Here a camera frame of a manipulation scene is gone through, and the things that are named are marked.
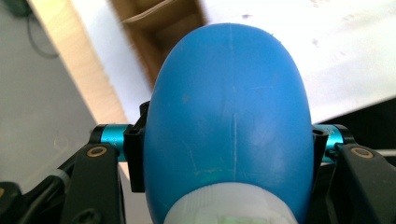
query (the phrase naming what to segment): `cardboard box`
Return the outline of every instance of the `cardboard box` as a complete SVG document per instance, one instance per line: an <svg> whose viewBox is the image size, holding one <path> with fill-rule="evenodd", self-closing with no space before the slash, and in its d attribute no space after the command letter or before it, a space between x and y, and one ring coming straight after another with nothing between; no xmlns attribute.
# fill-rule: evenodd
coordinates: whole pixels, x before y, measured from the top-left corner
<svg viewBox="0 0 396 224"><path fill-rule="evenodd" d="M152 86L175 44L205 24L194 0L112 0L112 4Z"/></svg>

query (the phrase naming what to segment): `white surface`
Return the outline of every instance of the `white surface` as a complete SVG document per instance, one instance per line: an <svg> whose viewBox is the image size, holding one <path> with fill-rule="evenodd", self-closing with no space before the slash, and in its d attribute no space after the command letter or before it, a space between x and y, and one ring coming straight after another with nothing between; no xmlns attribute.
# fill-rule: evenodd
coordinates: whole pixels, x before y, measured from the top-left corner
<svg viewBox="0 0 396 224"><path fill-rule="evenodd" d="M296 224L288 206L273 193L241 183L197 189L179 199L164 224Z"/></svg>
<svg viewBox="0 0 396 224"><path fill-rule="evenodd" d="M135 122L138 106L150 97L149 84L111 6L107 0L73 2L127 119ZM201 4L209 23L256 26L284 44L302 74L314 123L396 96L395 1L201 0ZM150 223L144 197L126 202L141 204L127 211L133 219L128 223Z"/></svg>

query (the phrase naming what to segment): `blue plastic bottle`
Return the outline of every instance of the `blue plastic bottle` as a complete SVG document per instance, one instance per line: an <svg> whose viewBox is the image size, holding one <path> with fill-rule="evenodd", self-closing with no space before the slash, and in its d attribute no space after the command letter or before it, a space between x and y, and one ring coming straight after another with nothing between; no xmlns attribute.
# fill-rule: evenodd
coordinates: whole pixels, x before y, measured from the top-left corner
<svg viewBox="0 0 396 224"><path fill-rule="evenodd" d="M158 76L145 135L154 223L185 194L222 182L274 193L303 223L313 161L304 84L278 40L257 28L216 24L175 46Z"/></svg>

